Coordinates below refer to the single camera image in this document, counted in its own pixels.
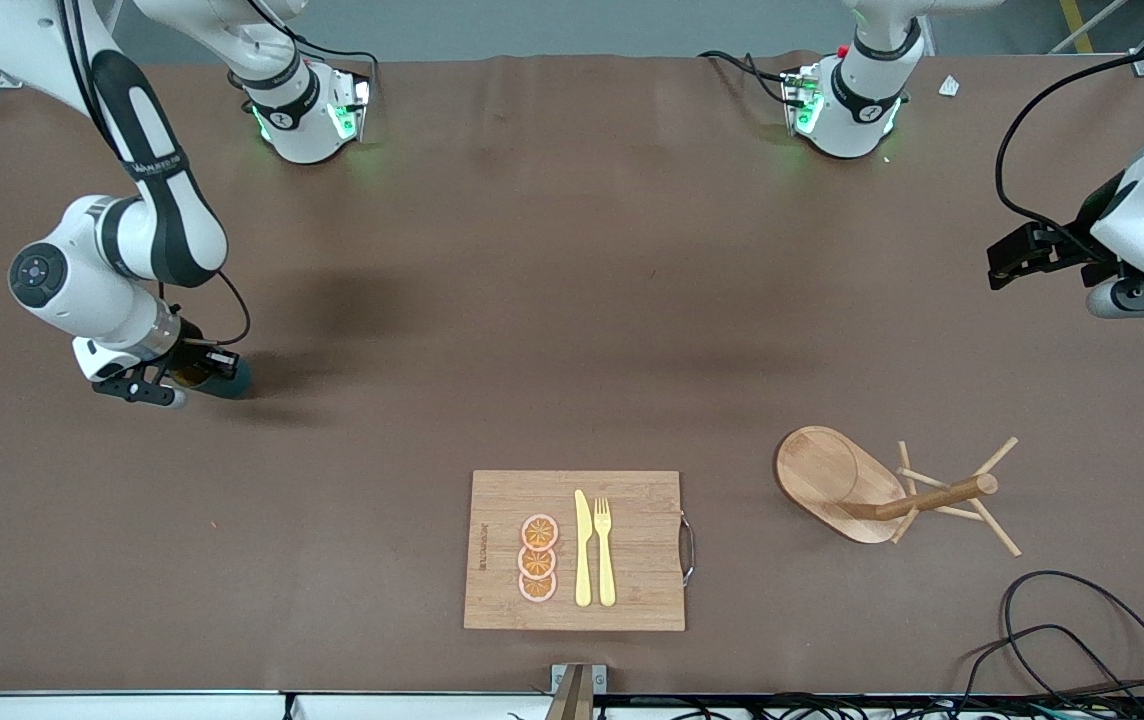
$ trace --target wooden stand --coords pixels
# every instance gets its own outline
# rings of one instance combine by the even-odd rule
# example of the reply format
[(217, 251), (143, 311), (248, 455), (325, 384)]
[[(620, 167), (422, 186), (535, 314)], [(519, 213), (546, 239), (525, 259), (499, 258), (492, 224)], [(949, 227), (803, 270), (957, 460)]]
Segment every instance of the wooden stand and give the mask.
[[(912, 470), (909, 451), (905, 442), (898, 443), (901, 466), (897, 473), (907, 478), (907, 493), (890, 470), (842, 433), (811, 425), (795, 430), (777, 448), (777, 483), (802, 509), (855, 541), (900, 541), (920, 512), (938, 511), (983, 521), (1012, 556), (1019, 556), (1012, 538), (979, 500), (998, 491), (998, 480), (990, 470), (1015, 445), (1016, 438), (1008, 438), (970, 478), (947, 484)], [(915, 480), (936, 489), (920, 493)], [(953, 503), (970, 503), (974, 511), (948, 507)]]

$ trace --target gray floor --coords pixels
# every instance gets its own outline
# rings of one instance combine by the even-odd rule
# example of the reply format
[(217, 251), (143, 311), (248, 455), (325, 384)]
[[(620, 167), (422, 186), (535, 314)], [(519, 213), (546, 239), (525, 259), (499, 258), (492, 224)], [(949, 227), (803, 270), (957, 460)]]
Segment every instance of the gray floor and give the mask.
[[(1085, 18), (1106, 3), (1079, 0)], [(852, 34), (851, 15), (836, 0), (316, 0), (293, 24), (321, 45), (389, 61), (709, 49), (777, 55), (828, 52)], [(934, 19), (942, 55), (1046, 53), (1067, 32), (1058, 0), (1007, 0), (994, 10)], [(1144, 0), (1131, 0), (1090, 33), (1096, 52), (1125, 50), (1142, 37)], [(116, 38), (142, 64), (215, 61), (188, 37), (143, 17), (132, 0), (125, 0)]]

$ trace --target small white object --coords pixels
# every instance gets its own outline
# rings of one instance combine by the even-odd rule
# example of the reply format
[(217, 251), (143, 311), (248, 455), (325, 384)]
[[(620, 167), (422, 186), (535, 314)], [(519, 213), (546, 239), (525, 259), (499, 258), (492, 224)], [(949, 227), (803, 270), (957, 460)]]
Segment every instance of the small white object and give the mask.
[(937, 90), (946, 97), (959, 95), (959, 81), (954, 76), (946, 76), (946, 82), (942, 84), (942, 89)]

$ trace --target fork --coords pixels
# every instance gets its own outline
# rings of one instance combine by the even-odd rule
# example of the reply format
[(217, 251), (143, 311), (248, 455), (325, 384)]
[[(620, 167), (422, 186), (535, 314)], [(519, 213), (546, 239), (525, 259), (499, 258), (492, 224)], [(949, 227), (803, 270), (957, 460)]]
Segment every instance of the fork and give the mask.
[(612, 532), (612, 507), (606, 497), (594, 498), (594, 532), (599, 537), (599, 602), (617, 603), (617, 579), (612, 577), (612, 552), (607, 551), (607, 533)]

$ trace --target cutting board handle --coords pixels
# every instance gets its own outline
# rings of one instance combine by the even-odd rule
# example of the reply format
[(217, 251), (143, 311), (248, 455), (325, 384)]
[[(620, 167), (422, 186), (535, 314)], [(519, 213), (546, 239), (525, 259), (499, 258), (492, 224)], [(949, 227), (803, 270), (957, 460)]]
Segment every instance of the cutting board handle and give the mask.
[(683, 570), (683, 587), (688, 586), (688, 583), (692, 580), (692, 573), (696, 572), (696, 532), (692, 530), (692, 524), (688, 523), (688, 515), (683, 511), (678, 511), (678, 547), (683, 548), (683, 532), (688, 535), (688, 569)]

